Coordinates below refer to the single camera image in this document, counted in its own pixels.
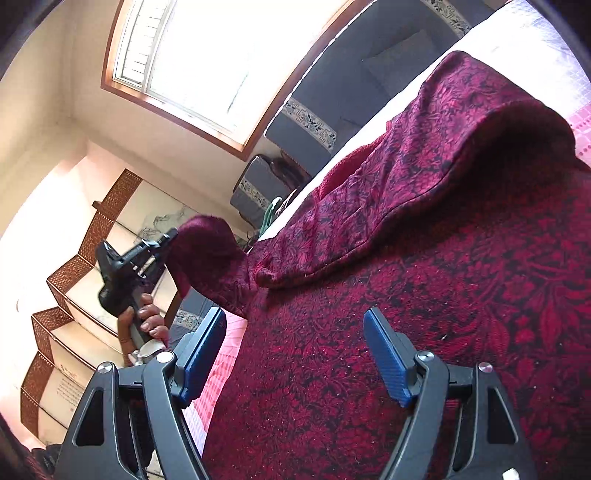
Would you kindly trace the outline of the left hand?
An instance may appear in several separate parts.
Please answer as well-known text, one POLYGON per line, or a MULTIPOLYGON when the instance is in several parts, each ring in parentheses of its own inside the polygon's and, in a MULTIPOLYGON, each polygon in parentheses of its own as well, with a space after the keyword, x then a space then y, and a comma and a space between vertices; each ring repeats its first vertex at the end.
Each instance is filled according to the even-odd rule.
POLYGON ((124 359, 124 366, 132 365, 130 355, 137 349, 132 337, 131 326, 139 331, 147 333, 151 338, 168 345, 169 329, 164 318, 160 315, 157 306, 153 304, 150 294, 143 293, 140 299, 140 308, 135 311, 128 307, 117 318, 117 335, 124 359))

